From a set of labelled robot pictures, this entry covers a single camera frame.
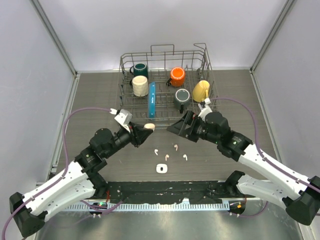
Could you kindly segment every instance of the small beige object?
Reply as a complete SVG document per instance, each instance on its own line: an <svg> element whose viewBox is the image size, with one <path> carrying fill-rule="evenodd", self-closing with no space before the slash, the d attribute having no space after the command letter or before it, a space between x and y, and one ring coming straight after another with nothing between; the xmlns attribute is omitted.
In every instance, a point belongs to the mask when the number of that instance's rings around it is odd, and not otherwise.
<svg viewBox="0 0 320 240"><path fill-rule="evenodd" d="M143 126L144 129L152 129L153 131L155 131L156 129L156 125L154 125L153 123L146 123L144 126Z"/></svg>

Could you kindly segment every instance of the metal dish rack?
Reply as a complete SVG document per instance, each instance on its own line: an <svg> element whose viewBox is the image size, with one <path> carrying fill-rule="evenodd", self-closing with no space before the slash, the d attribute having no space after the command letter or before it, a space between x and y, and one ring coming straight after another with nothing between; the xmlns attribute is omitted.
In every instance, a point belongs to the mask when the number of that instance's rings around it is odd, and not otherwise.
<svg viewBox="0 0 320 240"><path fill-rule="evenodd" d="M190 94L201 80L210 83L209 97L218 97L218 91L213 76L212 66L205 43L193 44L194 50L175 50L174 44L151 45L150 52L125 53L120 58L119 70L119 101L120 107L132 113L132 121L145 124L154 123L157 127L166 127L179 120L183 114L174 107L174 96L178 89L187 89ZM168 49L155 51L155 48ZM148 96L138 97L133 93L130 81L133 75L130 67L136 63L145 63L148 67L148 82L155 82L155 118L148 118ZM185 70L185 81L181 87L166 86L170 71L174 67ZM217 110L220 102L214 100L211 109ZM187 110L199 113L198 103L191 101Z"/></svg>

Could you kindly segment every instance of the metal frame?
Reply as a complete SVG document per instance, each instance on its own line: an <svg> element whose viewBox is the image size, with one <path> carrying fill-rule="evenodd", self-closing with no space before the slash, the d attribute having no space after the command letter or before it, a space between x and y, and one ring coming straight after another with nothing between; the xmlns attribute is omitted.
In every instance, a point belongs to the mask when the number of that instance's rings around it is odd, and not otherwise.
<svg viewBox="0 0 320 240"><path fill-rule="evenodd" d="M264 41L260 52L258 53L256 59L253 62L253 65L250 69L252 72L254 72L257 69L257 66L259 65L261 59L265 55L267 49L269 48L269 45L271 44L272 40L275 38L277 32L279 31L282 23L284 22L286 16L288 15L290 10L292 9L295 2L296 2L296 0L287 0L286 3L284 4L279 16L277 17L277 19L275 20L275 23L272 26L272 29L271 29L268 37Z"/></svg>
<svg viewBox="0 0 320 240"><path fill-rule="evenodd" d="M263 114L263 118L265 120L265 124L266 124L266 128L268 129L268 132L269 132L269 135L270 135L270 139L271 139L271 143L272 143L272 146L273 146L273 149L274 149L274 152L275 152L275 156L276 156L276 159L282 163L282 159L281 159L281 154L280 154L280 151L279 151L279 148L278 148L278 144L277 144L277 140L275 138L275 135L273 133L273 128L270 124L270 121L269 121L269 118L268 118L268 114L267 114L267 111L266 111L266 108L265 108L265 104L264 104L264 100L263 100L263 97L262 97L262 94L261 94L261 90L260 90L260 87L259 87L259 84L256 80L256 75L254 72L250 71L250 75L251 75L251 79L252 79L252 83L253 83L253 86L255 88L255 92L256 92L256 96L258 98L258 101L260 103L260 107L261 107L261 111L262 111L262 114Z"/></svg>
<svg viewBox="0 0 320 240"><path fill-rule="evenodd" d="M108 207L112 208L116 204L108 202ZM207 203L207 204L190 204L188 198L184 198L181 203L174 204L128 204L123 203L117 207L114 212L173 212L173 211L229 211L229 201L222 200L222 203ZM77 202L67 207L64 212L89 212L90 208L83 202Z"/></svg>
<svg viewBox="0 0 320 240"><path fill-rule="evenodd" d="M253 82L253 85L254 85L254 88L255 88L255 91L256 91L256 95L257 95L259 103L260 103L262 114L263 114L263 117L264 117L264 120L265 120L265 123L266 123L266 127L268 129L269 134L270 134L270 138L271 138L271 142L272 142L272 145L273 145L273 148L274 148L274 152L275 152L276 158L281 163L282 163L282 159L281 159L280 151L279 151L279 148L278 148L278 145L277 145L277 140L276 140L275 135L274 135L274 133L272 131L272 126L270 124L270 121L269 121L269 118L268 118L268 114L267 114L267 111L266 111L266 107L265 107L265 104L264 104L264 100L263 100L263 97L262 97L262 94L261 94L261 90L260 90L259 84L257 82L257 77L256 77L256 74L255 74L255 70L257 69L260 61L264 57L264 55L265 55L267 49L269 48L271 42L275 38L275 36L276 36L277 32L279 31L280 27L282 26L286 16L289 14L291 9L293 8L295 2L296 2L296 0L287 0L285 2L285 4L283 5L282 10L280 11L279 16L277 17L277 19L275 20L275 22L274 22L274 24L273 24L273 26L271 28L270 33L268 34L268 37L264 41L264 43L263 43L263 45L262 45L262 47L261 47L256 59L254 60L252 66L251 66L251 68L249 70L250 74L251 74L251 79L252 79L252 82Z"/></svg>
<svg viewBox="0 0 320 240"><path fill-rule="evenodd" d="M50 37L52 38L55 46L58 48L58 51L60 52L62 58L64 59L65 63L68 65L70 71L72 72L73 76L77 75L77 71L73 65L73 63L71 62L63 44L61 43L60 39L58 38L58 35L55 31L55 29L53 28L53 26L51 25L46 12L44 11L43 7L41 6L39 0L30 0L31 4L33 5L35 11L37 12L39 18L41 19L41 21L44 24L44 27L47 29Z"/></svg>
<svg viewBox="0 0 320 240"><path fill-rule="evenodd" d="M158 128L166 127L182 117L174 107L174 97L178 89L186 89L190 93L201 80L210 83L209 98L216 98L218 91L214 80L210 57L205 43L193 44L195 49L176 50L174 44L157 44L150 46L150 52L125 53L120 57L119 71L119 101L120 107L132 113L132 121L137 123L154 123ZM168 50L155 51L155 48ZM155 82L155 117L148 117L148 97L137 97L133 93L130 81L133 75L128 69L136 63L145 63L148 66L148 81ZM166 86L170 78L170 71L174 67L185 70L185 81L180 87ZM216 110L218 100L212 101L211 109ZM191 101L187 108L199 113L198 103Z"/></svg>
<svg viewBox="0 0 320 240"><path fill-rule="evenodd" d="M56 144L54 147L50 170L49 170L48 175L50 173L55 174L56 170L57 170L57 166L58 166L58 162L59 162L59 158L60 158L60 154L61 154L61 150L62 150L62 146L63 146L62 128L63 128L63 124L64 124L65 120L67 119L68 115L71 113L72 106L74 104L74 100L75 100L75 96L76 96L76 92L77 92L77 88L78 88L78 84L79 84L79 79L80 79L80 74L77 74L76 77L72 81L72 85L71 85L70 92L69 92L69 98L67 100L64 112L62 114L63 118L60 122L60 126L58 129Z"/></svg>
<svg viewBox="0 0 320 240"><path fill-rule="evenodd" d="M314 231L314 229L312 228L312 226L306 226L306 225L302 225L299 223L299 227L301 230L301 234L303 236L303 240L318 240L319 239L319 234Z"/></svg>

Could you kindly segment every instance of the orange mug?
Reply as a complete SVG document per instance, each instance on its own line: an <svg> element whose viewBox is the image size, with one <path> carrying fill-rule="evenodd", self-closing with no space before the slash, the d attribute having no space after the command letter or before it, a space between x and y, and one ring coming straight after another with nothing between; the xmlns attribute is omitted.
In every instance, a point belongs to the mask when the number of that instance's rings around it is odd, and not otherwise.
<svg viewBox="0 0 320 240"><path fill-rule="evenodd" d="M180 87L184 84L186 79L186 72L182 67L174 67L170 71L170 78L166 82L167 86L174 86L174 87Z"/></svg>

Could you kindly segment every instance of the yellow mug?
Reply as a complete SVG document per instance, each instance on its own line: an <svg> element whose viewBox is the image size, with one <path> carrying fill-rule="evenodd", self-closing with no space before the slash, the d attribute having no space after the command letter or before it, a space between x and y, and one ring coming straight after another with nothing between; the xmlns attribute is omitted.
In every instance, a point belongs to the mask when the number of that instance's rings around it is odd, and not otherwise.
<svg viewBox="0 0 320 240"><path fill-rule="evenodd" d="M201 80L192 91L192 99L196 102L202 102L208 97L209 89L210 83L206 80Z"/></svg>

